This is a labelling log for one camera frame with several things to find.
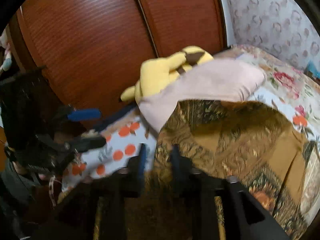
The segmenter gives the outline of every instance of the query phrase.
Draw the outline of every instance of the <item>plush toy leg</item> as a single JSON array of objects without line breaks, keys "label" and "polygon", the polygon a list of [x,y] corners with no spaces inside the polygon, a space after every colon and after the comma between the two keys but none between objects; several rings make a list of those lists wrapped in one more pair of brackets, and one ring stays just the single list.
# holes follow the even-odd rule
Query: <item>plush toy leg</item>
[{"label": "plush toy leg", "polygon": [[129,101],[134,100],[134,90],[135,86],[127,88],[125,91],[122,92],[120,99],[121,101]]}]

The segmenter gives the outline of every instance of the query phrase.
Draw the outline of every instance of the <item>floral wallpaper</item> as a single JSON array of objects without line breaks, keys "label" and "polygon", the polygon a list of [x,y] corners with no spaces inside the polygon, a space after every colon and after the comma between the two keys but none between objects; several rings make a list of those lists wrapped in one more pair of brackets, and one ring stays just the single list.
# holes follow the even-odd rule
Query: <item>floral wallpaper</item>
[{"label": "floral wallpaper", "polygon": [[259,47],[295,68],[320,70],[320,37],[294,0],[228,0],[237,44]]}]

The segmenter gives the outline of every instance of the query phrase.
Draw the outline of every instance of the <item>wardrobe door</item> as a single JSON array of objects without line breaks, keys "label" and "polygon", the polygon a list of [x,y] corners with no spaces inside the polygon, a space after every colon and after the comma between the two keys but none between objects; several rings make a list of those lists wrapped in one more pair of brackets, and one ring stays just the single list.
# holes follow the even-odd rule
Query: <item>wardrobe door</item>
[{"label": "wardrobe door", "polygon": [[63,103],[104,115],[123,106],[122,91],[139,79],[141,63],[156,57],[139,10],[136,0],[25,1],[26,43]]},{"label": "wardrobe door", "polygon": [[220,0],[140,0],[159,56],[196,45],[210,53],[224,47]]}]

